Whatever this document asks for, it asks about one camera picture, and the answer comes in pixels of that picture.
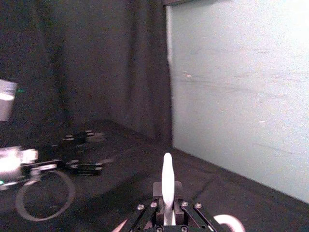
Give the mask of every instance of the black curtain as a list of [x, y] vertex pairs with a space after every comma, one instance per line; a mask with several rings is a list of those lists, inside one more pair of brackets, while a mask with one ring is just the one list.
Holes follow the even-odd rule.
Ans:
[[0, 79], [19, 92], [10, 121], [0, 122], [1, 143], [53, 140], [59, 128], [102, 119], [171, 142], [161, 0], [2, 5]]

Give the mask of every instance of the black cloth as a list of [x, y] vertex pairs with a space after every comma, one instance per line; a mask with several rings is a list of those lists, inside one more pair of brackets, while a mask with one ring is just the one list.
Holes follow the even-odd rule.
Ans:
[[0, 79], [20, 90], [0, 145], [102, 119], [171, 142], [161, 0], [2, 1], [0, 17]]
[[[161, 179], [165, 152], [172, 154], [175, 180], [182, 182], [185, 199], [203, 203], [211, 215], [234, 215], [248, 232], [308, 231], [308, 204], [109, 121], [79, 128], [95, 128], [109, 135], [97, 159], [115, 157], [115, 162], [106, 163], [100, 176], [67, 173], [75, 184], [75, 200], [51, 220], [22, 219], [14, 206], [18, 189], [1, 191], [0, 231], [110, 232], [139, 203], [152, 199], [153, 182]], [[25, 197], [26, 209], [34, 216], [47, 216], [48, 210], [42, 205], [51, 207], [53, 212], [64, 203], [59, 195], [68, 194], [63, 183], [51, 178], [39, 183], [37, 189], [29, 189], [30, 195]], [[54, 196], [47, 194], [49, 189]]]

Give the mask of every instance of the gray wall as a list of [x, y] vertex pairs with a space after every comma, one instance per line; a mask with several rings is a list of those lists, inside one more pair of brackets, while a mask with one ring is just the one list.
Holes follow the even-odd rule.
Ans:
[[168, 10], [174, 146], [309, 203], [309, 2]]

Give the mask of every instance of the curtain fold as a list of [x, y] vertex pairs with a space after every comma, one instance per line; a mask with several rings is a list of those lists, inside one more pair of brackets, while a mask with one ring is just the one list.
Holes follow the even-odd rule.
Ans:
[[[6, 129], [15, 128], [10, 129], [13, 133], [27, 123], [35, 124], [35, 130], [29, 129], [33, 135], [46, 123], [54, 123], [51, 128], [56, 130], [58, 125], [74, 128], [91, 120], [110, 119], [171, 143], [161, 0], [7, 1], [2, 11], [6, 44], [1, 52], [5, 71], [0, 78], [8, 79], [11, 72], [26, 80], [16, 81], [33, 93], [38, 90], [32, 86], [44, 82], [40, 94], [47, 98], [37, 94], [31, 99], [25, 94], [23, 101], [30, 101], [30, 108], [7, 122]], [[20, 103], [15, 104], [12, 117], [18, 107]]]

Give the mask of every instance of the black tabletop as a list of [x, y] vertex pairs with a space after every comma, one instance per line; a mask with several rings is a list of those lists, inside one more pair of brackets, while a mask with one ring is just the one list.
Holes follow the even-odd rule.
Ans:
[[[110, 121], [91, 122], [79, 130], [104, 132], [86, 160], [110, 160], [99, 176], [64, 172], [75, 187], [72, 204], [62, 214], [29, 221], [16, 210], [20, 186], [0, 191], [0, 231], [110, 232], [142, 202], [152, 199], [153, 182], [161, 181], [163, 156], [173, 157], [175, 180], [184, 198], [199, 201], [210, 214], [231, 214], [248, 232], [309, 231], [309, 205], [204, 160], [149, 140]], [[29, 187], [25, 209], [44, 218], [65, 204], [69, 190], [55, 174]]]

